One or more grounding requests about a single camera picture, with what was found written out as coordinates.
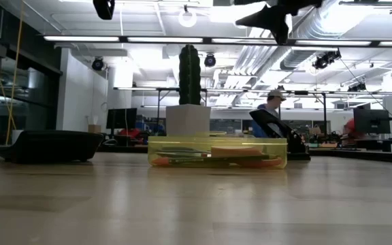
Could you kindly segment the long overhead light strip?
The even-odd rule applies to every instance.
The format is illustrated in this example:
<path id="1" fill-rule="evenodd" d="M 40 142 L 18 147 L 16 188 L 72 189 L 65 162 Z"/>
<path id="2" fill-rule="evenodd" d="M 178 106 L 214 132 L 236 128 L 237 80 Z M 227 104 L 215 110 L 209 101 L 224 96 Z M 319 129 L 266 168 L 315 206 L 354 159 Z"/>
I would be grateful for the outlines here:
<path id="1" fill-rule="evenodd" d="M 107 44 L 203 44 L 238 46 L 290 46 L 290 47 L 346 47 L 392 48 L 392 39 L 288 39 L 277 43 L 275 39 L 250 37 L 169 37 L 169 36 L 87 36 L 45 35 L 54 43 L 107 43 Z"/>

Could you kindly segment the yellow transparent pencil case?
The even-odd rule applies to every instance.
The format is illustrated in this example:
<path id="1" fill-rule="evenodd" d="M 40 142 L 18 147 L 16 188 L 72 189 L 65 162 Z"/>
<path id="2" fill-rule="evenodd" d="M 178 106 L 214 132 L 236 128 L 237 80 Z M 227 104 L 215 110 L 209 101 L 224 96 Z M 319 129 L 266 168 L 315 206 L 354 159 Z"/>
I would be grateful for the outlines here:
<path id="1" fill-rule="evenodd" d="M 154 158 L 154 152 L 164 147 L 187 147 L 196 150 L 207 150 L 211 152 L 213 146 L 252 146 L 258 148 L 263 153 L 257 156 L 243 157 L 206 157 L 201 163 L 182 164 L 169 167 L 188 168 L 229 168 L 242 167 L 238 165 L 244 160 L 253 159 L 275 159 L 281 158 L 283 164 L 275 167 L 265 167 L 283 169 L 287 165 L 287 141 L 285 139 L 255 138 L 255 137 L 167 137 L 152 136 L 148 138 L 148 162 Z"/>

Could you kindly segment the scissors with plastic handles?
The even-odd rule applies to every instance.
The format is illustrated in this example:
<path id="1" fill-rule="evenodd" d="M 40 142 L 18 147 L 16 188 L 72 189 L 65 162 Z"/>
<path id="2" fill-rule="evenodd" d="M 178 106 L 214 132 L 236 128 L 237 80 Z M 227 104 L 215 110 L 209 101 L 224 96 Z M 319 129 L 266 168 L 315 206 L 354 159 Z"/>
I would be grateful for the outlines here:
<path id="1" fill-rule="evenodd" d="M 187 147 L 164 147 L 154 152 L 151 160 L 153 166 L 169 167 L 182 164 L 201 163 L 202 158 L 211 157 L 207 150 L 196 150 Z"/>

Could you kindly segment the white hexagonal plant pot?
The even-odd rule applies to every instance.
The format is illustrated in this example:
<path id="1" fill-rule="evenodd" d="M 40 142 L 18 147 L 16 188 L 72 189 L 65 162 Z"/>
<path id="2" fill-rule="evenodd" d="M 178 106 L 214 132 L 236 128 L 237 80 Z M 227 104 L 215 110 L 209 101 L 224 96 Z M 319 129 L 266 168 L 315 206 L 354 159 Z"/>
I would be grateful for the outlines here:
<path id="1" fill-rule="evenodd" d="M 209 136 L 211 107 L 175 105 L 165 109 L 166 134 L 170 137 Z"/>

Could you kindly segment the person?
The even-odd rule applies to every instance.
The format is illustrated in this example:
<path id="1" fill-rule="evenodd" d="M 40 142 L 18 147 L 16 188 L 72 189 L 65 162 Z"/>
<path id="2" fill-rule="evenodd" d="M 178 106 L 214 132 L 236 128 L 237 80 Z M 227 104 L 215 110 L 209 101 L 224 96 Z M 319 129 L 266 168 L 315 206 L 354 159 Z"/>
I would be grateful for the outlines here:
<path id="1" fill-rule="evenodd" d="M 355 138 L 355 139 L 362 139 L 365 137 L 364 133 L 358 132 L 355 129 L 354 118 L 349 119 L 348 122 L 344 125 L 343 134 L 347 135 L 350 138 Z"/>
<path id="2" fill-rule="evenodd" d="M 282 93 L 279 90 L 272 90 L 268 93 L 266 103 L 260 104 L 257 109 L 263 109 L 276 118 L 279 118 L 278 108 L 285 100 L 286 99 L 282 96 Z M 268 127 L 270 127 L 274 133 L 267 135 L 255 121 L 252 121 L 252 132 L 255 137 L 276 138 L 278 137 L 278 133 L 281 133 L 278 125 L 276 124 L 269 124 Z"/>

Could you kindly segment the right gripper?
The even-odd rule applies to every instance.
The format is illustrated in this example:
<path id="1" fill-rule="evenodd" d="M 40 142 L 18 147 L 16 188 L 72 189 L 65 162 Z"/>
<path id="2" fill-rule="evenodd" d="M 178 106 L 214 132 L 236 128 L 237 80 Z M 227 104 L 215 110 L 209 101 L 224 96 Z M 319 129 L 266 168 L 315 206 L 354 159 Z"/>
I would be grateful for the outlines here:
<path id="1" fill-rule="evenodd" d="M 305 7 L 320 8 L 323 0 L 278 0 L 278 5 L 268 7 L 251 15 L 238 19 L 235 24 L 245 27 L 256 27 L 269 30 L 277 44 L 286 44 L 289 36 L 289 27 L 285 22 L 287 14 L 296 16 L 298 11 Z"/>

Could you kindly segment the black computer monitor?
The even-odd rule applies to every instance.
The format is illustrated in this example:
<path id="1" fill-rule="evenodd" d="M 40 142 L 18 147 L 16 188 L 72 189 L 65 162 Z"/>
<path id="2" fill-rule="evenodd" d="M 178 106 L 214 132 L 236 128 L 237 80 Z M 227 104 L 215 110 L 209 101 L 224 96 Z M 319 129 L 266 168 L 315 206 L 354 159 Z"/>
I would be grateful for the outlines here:
<path id="1" fill-rule="evenodd" d="M 355 130 L 360 133 L 389 134 L 390 117 L 386 110 L 354 109 Z"/>
<path id="2" fill-rule="evenodd" d="M 107 129 L 134 129 L 137 120 L 137 109 L 110 109 L 107 116 Z"/>

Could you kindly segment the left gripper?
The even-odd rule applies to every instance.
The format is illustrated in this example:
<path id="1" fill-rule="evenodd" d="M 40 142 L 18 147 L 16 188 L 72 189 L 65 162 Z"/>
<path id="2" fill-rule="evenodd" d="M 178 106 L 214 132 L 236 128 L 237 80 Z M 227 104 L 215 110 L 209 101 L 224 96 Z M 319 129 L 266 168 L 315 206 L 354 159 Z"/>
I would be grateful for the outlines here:
<path id="1" fill-rule="evenodd" d="M 93 5 L 100 19 L 112 19 L 115 8 L 115 0 L 93 0 Z"/>

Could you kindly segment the black desk calculator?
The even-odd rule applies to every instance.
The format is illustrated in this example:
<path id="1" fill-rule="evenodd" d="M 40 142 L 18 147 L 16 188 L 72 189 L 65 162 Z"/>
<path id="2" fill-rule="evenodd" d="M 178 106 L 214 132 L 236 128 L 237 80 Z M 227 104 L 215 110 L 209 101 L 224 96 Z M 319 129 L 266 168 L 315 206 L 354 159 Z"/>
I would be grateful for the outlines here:
<path id="1" fill-rule="evenodd" d="M 19 164 L 86 162 L 103 141 L 100 133 L 81 131 L 23 131 L 2 152 L 6 161 Z"/>

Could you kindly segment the pink sticky notepad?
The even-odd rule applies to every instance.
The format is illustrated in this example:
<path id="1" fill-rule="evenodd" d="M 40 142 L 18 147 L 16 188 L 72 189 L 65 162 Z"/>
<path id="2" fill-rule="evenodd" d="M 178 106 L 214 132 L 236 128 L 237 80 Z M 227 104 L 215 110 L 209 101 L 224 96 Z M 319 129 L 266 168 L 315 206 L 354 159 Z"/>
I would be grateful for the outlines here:
<path id="1" fill-rule="evenodd" d="M 243 157 L 257 156 L 263 153 L 258 148 L 252 146 L 213 146 L 211 155 L 213 157 Z"/>

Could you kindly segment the green cactus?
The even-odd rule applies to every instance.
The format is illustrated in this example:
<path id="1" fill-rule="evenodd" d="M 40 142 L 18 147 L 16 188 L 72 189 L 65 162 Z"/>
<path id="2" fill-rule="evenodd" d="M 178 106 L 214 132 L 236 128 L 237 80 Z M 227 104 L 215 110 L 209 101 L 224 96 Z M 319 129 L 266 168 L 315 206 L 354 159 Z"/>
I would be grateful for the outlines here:
<path id="1" fill-rule="evenodd" d="M 201 104 L 201 67 L 197 49 L 186 45 L 179 55 L 179 104 Z"/>

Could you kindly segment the cardboard tissue box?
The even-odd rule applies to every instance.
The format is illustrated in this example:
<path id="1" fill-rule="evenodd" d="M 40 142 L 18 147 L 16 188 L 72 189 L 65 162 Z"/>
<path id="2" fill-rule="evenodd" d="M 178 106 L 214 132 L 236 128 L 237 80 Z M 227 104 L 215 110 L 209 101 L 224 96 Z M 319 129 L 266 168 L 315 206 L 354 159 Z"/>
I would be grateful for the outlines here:
<path id="1" fill-rule="evenodd" d="M 88 132 L 89 133 L 101 133 L 101 125 L 99 123 L 98 116 L 91 116 L 88 120 Z"/>

